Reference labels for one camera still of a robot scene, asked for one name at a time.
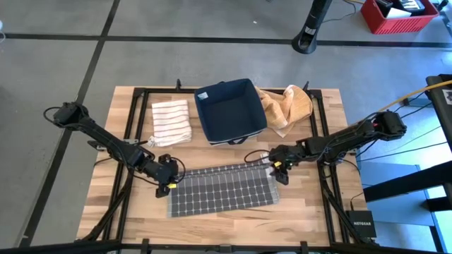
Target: white striped towel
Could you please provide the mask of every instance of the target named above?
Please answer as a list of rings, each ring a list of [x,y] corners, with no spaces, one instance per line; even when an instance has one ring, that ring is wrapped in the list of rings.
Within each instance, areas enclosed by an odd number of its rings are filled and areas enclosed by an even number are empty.
[[[164,147],[191,141],[189,103],[186,100],[153,103],[154,136],[149,146]]]

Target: netgear logo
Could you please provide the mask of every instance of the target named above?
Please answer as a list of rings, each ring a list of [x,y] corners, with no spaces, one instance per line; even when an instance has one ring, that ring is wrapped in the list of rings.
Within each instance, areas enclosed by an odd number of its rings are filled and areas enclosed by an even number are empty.
[[[371,226],[370,222],[353,222],[355,226]]]

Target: concrete floor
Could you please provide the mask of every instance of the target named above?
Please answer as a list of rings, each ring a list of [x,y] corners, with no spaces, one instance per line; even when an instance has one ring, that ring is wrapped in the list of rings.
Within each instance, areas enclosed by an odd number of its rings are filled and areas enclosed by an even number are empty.
[[[0,0],[0,20],[4,32],[99,35],[112,2]],[[290,39],[301,28],[310,5],[311,1],[298,0],[121,0],[109,34]],[[326,19],[351,11],[350,5],[334,0]],[[319,39],[452,42],[442,17],[419,33],[373,35],[361,13],[325,23]],[[0,170],[0,248],[17,244],[61,135],[42,118],[42,111],[74,100],[95,45],[8,39],[0,44],[0,116],[5,119],[0,123],[0,161],[4,165]],[[287,87],[309,80],[311,87],[340,88],[347,120],[354,123],[424,87],[428,75],[450,73],[451,67],[450,49],[319,46],[313,54],[301,55],[276,44],[106,42],[84,105],[103,125],[117,85],[174,86],[180,78],[184,85],[204,86],[250,78],[260,87]],[[412,109],[400,110],[402,114],[409,111]],[[409,132],[402,140],[377,143],[363,158],[384,155],[439,125],[431,109],[406,120]],[[444,135],[438,130],[399,150],[441,139]],[[34,245],[73,241],[96,158],[87,140],[73,133]],[[438,146],[377,161],[427,168],[451,157],[446,146]],[[422,230],[412,232],[425,235]],[[407,246],[394,240],[385,245]]]

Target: red plastic bin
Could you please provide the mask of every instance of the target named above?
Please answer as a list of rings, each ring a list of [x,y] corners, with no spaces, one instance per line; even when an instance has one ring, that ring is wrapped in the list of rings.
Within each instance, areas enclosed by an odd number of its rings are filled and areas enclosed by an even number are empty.
[[[383,14],[381,14],[375,0],[366,0],[361,8],[361,13],[371,32],[376,35],[399,32],[419,32],[432,20],[432,18],[439,15],[437,9],[429,0],[420,1],[425,6],[423,16],[386,19],[383,17]]]

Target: black floor stripe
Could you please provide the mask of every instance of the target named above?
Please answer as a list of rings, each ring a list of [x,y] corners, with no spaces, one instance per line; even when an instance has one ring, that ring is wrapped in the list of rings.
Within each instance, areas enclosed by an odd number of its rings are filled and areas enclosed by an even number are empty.
[[[88,64],[88,69],[86,71],[85,77],[83,79],[83,82],[80,86],[80,89],[77,94],[76,101],[79,103],[83,103],[83,100],[85,99],[86,93],[88,91],[88,88],[91,83],[91,79],[93,78],[94,71],[96,68],[96,65],[99,61],[100,54],[102,53],[102,48],[105,45],[105,36],[108,34],[109,29],[112,26],[114,16],[117,12],[118,5],[120,0],[114,0],[112,7],[110,9],[109,15],[107,20],[105,21],[104,28],[102,29],[102,34],[100,38],[98,38],[98,42],[96,45],[96,48],[93,53],[93,57],[91,58],[90,63]],[[67,40],[68,38],[72,38],[72,36],[68,35],[47,35],[48,37],[58,37],[58,38],[65,38],[60,40]],[[47,204],[47,201],[49,199],[50,193],[52,191],[52,187],[54,185],[55,179],[58,174],[59,167],[61,165],[61,162],[64,158],[64,153],[66,152],[66,149],[69,144],[69,140],[71,139],[71,131],[64,130],[60,141],[58,142],[58,145],[56,147],[56,152],[54,154],[54,158],[52,160],[52,163],[50,164],[50,168],[47,172],[46,178],[44,180],[44,184],[42,186],[42,189],[40,191],[40,194],[37,198],[36,204],[33,207],[32,214],[30,216],[30,220],[27,223],[27,226],[25,228],[24,234],[22,236],[22,239],[20,240],[19,247],[28,247],[30,246],[33,237],[35,235],[36,229],[38,227],[38,224],[40,222],[42,213],[44,212],[45,205]]]
[[[349,47],[420,47],[449,49],[448,42],[365,42],[365,41],[317,41],[319,46],[349,46]]]
[[[75,40],[75,41],[93,41],[99,40],[99,35],[46,35],[46,34],[23,34],[23,33],[5,33],[6,39],[22,40]]]
[[[153,37],[153,36],[107,36],[109,42],[195,42],[195,43],[237,43],[237,44],[287,44],[287,39],[257,39],[257,38],[225,38],[225,37]],[[426,47],[448,49],[452,43],[447,42],[366,42],[317,40],[319,46],[349,46],[349,47]]]
[[[45,205],[47,203],[47,200],[49,199],[50,192],[52,191],[52,186],[55,182],[55,178],[57,177],[58,169],[61,165],[61,162],[63,161],[63,156],[69,144],[70,138],[71,132],[64,130],[63,135],[59,140],[54,159],[52,160],[49,171],[47,172],[44,185],[42,186],[40,194],[36,200],[36,204],[33,207],[32,214],[30,216],[30,219],[28,220],[25,231],[23,232],[23,237],[22,239],[20,239],[19,247],[21,248],[29,247],[33,240],[33,236],[35,235],[37,225],[41,220]]]
[[[443,16],[444,24],[449,23],[447,16]],[[446,25],[451,34],[452,29]],[[158,37],[158,36],[114,36],[114,35],[38,35],[7,33],[9,39],[29,40],[104,40],[108,42],[194,42],[194,43],[233,43],[233,44],[280,44],[290,45],[290,39],[260,39],[260,38],[228,38],[228,37]],[[452,43],[448,42],[370,42],[370,41],[344,41],[344,40],[317,40],[318,46],[337,47],[407,47],[407,48],[436,48],[450,49]]]
[[[226,37],[155,37],[155,36],[107,36],[110,42],[197,42],[238,44],[290,44],[289,39],[226,38]]]

